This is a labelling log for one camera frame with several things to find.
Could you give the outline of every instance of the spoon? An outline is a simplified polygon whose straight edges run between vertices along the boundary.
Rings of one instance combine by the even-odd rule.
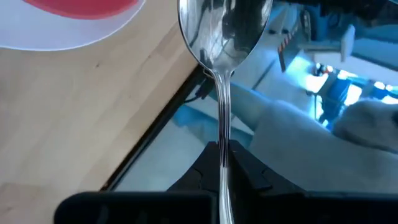
[[[183,38],[199,64],[212,74],[218,95],[220,223],[234,223],[228,146],[231,132],[230,79],[258,43],[272,0],[178,0]]]

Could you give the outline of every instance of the plate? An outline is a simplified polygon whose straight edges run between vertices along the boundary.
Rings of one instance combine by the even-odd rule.
[[[2,0],[0,47],[33,51],[83,47],[124,27],[144,3],[145,0],[138,0],[137,4],[118,15],[88,20],[58,16],[21,0]]]

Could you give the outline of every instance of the wooden surface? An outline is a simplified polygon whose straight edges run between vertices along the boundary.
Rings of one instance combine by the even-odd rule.
[[[82,49],[1,49],[0,223],[52,223],[61,200],[98,190],[195,65],[175,0]]]

